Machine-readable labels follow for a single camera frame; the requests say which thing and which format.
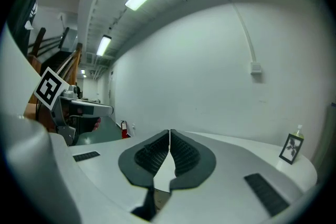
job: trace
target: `red fire extinguisher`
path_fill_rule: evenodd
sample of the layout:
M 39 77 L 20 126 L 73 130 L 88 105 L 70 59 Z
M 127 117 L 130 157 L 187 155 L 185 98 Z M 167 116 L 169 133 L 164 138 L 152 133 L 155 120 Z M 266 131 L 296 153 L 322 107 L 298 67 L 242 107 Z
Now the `red fire extinguisher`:
M 121 121 L 121 138 L 122 139 L 128 138 L 126 121 Z

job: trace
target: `black and white fiducial marker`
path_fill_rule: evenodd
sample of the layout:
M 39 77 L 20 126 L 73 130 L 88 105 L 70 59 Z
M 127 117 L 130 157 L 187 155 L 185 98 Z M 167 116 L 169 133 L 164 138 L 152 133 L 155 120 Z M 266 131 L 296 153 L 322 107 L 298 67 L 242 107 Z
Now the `black and white fiducial marker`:
M 41 80 L 34 91 L 34 95 L 49 110 L 52 110 L 57 97 L 59 97 L 64 90 L 68 89 L 69 84 L 48 67 L 43 73 Z

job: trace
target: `small framed photo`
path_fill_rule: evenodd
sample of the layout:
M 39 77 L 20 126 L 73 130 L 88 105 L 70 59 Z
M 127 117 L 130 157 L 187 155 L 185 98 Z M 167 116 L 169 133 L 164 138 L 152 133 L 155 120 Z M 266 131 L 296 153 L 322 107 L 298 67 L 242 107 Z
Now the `small framed photo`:
M 296 156 L 298 156 L 302 143 L 303 143 L 302 138 L 289 134 L 285 142 L 285 146 L 282 149 L 279 157 L 282 158 L 287 163 L 293 164 Z

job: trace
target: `black rubber pad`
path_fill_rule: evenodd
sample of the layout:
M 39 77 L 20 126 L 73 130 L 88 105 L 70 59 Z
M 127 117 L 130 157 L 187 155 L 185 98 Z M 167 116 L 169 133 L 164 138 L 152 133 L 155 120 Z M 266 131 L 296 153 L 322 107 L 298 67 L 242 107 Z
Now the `black rubber pad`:
M 260 174 L 245 176 L 244 179 L 272 217 L 289 206 Z
M 75 155 L 73 156 L 73 158 L 75 159 L 76 162 L 80 162 L 97 156 L 100 156 L 100 154 L 97 151 L 92 151 L 84 154 Z

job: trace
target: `white cable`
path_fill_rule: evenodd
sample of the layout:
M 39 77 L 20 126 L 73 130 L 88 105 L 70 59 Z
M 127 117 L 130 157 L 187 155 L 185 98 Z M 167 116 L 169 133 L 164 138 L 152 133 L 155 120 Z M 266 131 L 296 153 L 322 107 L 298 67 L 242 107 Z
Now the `white cable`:
M 233 9 L 236 11 L 236 14 L 239 18 L 239 21 L 241 23 L 241 26 L 243 27 L 243 30 L 244 30 L 244 33 L 245 33 L 245 37 L 246 37 L 246 40 L 247 40 L 247 43 L 248 43 L 248 46 L 250 47 L 250 52 L 251 52 L 251 58 L 252 58 L 252 62 L 256 62 L 256 54 L 254 52 L 254 48 L 253 48 L 253 45 L 252 45 L 252 41 L 251 41 L 251 38 L 250 38 L 250 35 L 248 33 L 248 30 L 246 28 L 246 25 L 244 23 L 244 20 L 243 18 L 241 17 L 241 14 L 236 6 L 236 4 L 234 2 L 232 2 L 231 0 L 229 0 L 233 6 Z
M 240 14 L 240 12 L 239 12 L 239 10 L 238 10 L 236 4 L 235 4 L 234 2 L 232 2 L 232 0 L 228 0 L 228 1 L 232 4 L 233 9 L 235 10 L 235 12 L 236 12 L 236 14 L 237 14 L 237 16 L 238 16 L 238 18 L 239 18 L 239 21 L 240 21 L 240 23 L 241 23 L 241 26 L 243 27 L 244 34 L 245 34 L 245 37 L 246 37 L 248 46 L 249 46 L 249 48 L 250 48 L 252 62 L 256 62 L 256 61 L 257 61 L 257 60 L 256 60 L 256 54 L 255 54 L 255 52 L 254 52 L 254 48 L 253 48 L 253 45 L 252 45 L 252 41 L 251 41 L 250 35 L 249 35 L 249 33 L 248 33 L 248 30 L 247 30 L 247 28 L 246 28 L 246 25 L 245 25 L 245 23 L 244 23 L 244 20 L 243 20 L 243 18 L 241 17 L 241 14 Z

